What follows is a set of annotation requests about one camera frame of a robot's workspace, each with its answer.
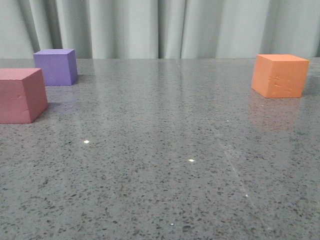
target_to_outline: orange cube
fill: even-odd
[[[309,60],[290,54],[258,54],[251,87],[265,98],[298,98],[304,90]]]

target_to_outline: orange foam block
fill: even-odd
[[[32,123],[47,107],[40,68],[0,68],[0,124]]]
[[[290,54],[259,54],[251,87],[265,98],[301,97],[308,65],[309,60]]]

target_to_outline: cube side face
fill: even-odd
[[[42,70],[23,80],[26,102],[29,109],[30,120],[33,122],[47,107],[48,99]]]
[[[266,97],[268,92],[272,68],[272,61],[260,55],[256,56],[251,87],[264,97]]]
[[[34,54],[36,68],[41,68],[46,86],[70,86],[71,76],[67,54]]]
[[[0,80],[0,124],[31,123],[21,80]]]
[[[274,62],[267,98],[299,98],[304,90],[308,60]]]
[[[68,54],[68,63],[70,70],[71,85],[73,85],[78,79],[78,69],[76,60],[76,51],[73,50]]]

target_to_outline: tabletop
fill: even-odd
[[[319,239],[320,60],[300,98],[252,90],[254,64],[77,59],[0,124],[0,239]]]

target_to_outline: block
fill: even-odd
[[[304,90],[309,60],[290,54],[258,54],[251,87],[265,98],[298,98]]]
[[[0,124],[32,123],[47,107],[40,68],[0,68]]]
[[[74,49],[44,49],[33,54],[34,65],[41,68],[46,86],[71,86],[78,78]]]

